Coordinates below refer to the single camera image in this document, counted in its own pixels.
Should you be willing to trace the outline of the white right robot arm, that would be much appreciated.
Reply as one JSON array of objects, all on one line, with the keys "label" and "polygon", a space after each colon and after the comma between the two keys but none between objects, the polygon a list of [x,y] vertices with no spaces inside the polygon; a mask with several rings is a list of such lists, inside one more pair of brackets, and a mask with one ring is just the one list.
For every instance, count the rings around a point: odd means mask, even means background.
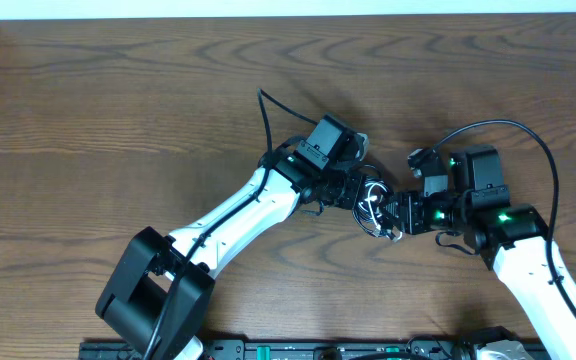
[{"label": "white right robot arm", "polygon": [[408,164],[423,187],[382,200],[382,225],[406,235],[462,237],[459,250],[480,257],[509,289],[548,355],[576,359],[576,283],[538,211],[511,204],[497,150],[471,146],[444,162],[422,148]]}]

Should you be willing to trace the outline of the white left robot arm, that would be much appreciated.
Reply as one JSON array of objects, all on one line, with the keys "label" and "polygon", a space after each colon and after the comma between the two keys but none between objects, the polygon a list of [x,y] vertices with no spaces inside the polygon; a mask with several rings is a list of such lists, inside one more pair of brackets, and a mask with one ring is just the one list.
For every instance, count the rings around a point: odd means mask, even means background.
[{"label": "white left robot arm", "polygon": [[163,236],[151,227],[128,243],[96,314],[145,359],[198,359],[197,333],[217,276],[246,246],[302,204],[352,209],[365,174],[257,169],[233,196]]}]

